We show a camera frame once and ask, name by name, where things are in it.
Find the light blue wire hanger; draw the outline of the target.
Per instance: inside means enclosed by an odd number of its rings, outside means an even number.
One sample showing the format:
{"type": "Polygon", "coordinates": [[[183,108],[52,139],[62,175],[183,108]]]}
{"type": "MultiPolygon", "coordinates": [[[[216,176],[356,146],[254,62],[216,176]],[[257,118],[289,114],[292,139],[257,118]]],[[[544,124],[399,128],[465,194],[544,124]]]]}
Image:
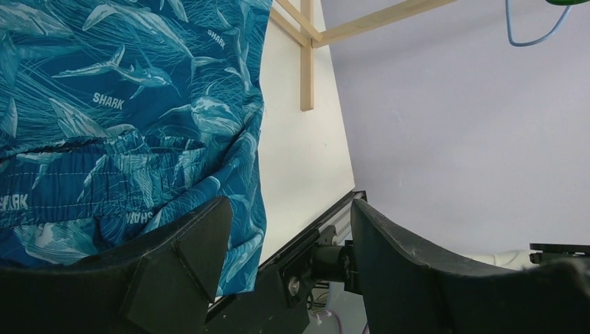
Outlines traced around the light blue wire hanger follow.
{"type": "Polygon", "coordinates": [[[512,47],[532,47],[545,42],[553,37],[569,18],[571,11],[576,6],[555,6],[543,1],[547,6],[560,8],[560,14],[555,15],[551,22],[533,23],[532,19],[525,21],[514,20],[513,1],[506,0],[504,14],[506,22],[507,41],[512,47]]]}

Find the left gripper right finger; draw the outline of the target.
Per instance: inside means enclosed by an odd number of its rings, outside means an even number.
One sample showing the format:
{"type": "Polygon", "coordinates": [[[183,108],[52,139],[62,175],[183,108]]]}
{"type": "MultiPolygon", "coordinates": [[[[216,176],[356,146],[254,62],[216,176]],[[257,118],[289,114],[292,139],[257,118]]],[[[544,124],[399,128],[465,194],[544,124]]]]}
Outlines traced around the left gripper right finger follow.
{"type": "Polygon", "coordinates": [[[512,270],[451,252],[364,200],[353,249],[371,333],[588,333],[589,263],[512,270]]]}

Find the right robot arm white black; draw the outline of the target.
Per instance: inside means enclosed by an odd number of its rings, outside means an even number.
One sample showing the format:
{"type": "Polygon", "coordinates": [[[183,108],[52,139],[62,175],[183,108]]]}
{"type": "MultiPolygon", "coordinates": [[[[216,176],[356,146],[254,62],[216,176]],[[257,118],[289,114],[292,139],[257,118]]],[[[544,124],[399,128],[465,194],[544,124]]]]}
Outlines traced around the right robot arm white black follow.
{"type": "Polygon", "coordinates": [[[531,243],[529,249],[508,250],[503,253],[471,254],[471,260],[511,270],[521,270],[562,259],[589,259],[589,245],[531,243]]]}

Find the dark blue whale shorts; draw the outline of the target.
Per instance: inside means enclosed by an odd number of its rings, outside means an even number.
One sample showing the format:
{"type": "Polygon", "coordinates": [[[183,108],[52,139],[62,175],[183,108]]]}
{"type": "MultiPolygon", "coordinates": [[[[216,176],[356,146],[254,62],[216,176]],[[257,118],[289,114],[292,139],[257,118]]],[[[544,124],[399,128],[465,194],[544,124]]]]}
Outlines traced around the dark blue whale shorts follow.
{"type": "Polygon", "coordinates": [[[217,196],[251,292],[270,1],[2,1],[1,265],[71,265],[217,196]]]}

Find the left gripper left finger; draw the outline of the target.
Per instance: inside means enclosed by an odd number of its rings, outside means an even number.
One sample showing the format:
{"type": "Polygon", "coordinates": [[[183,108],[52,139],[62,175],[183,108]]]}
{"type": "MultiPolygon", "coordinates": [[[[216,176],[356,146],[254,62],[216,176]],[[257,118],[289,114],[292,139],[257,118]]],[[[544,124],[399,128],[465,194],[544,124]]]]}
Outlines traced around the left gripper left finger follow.
{"type": "Polygon", "coordinates": [[[200,333],[232,225],[217,197],[69,266],[1,269],[2,333],[200,333]]]}

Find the green plastic hanger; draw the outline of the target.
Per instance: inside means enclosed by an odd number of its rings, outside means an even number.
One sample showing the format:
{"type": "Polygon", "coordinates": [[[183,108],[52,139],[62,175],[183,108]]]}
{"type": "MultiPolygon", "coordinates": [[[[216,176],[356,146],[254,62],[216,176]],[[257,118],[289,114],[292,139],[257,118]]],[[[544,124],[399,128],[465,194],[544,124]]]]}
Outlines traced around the green plastic hanger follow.
{"type": "Polygon", "coordinates": [[[546,2],[555,6],[576,6],[579,4],[588,3],[589,0],[546,0],[546,2]]]}

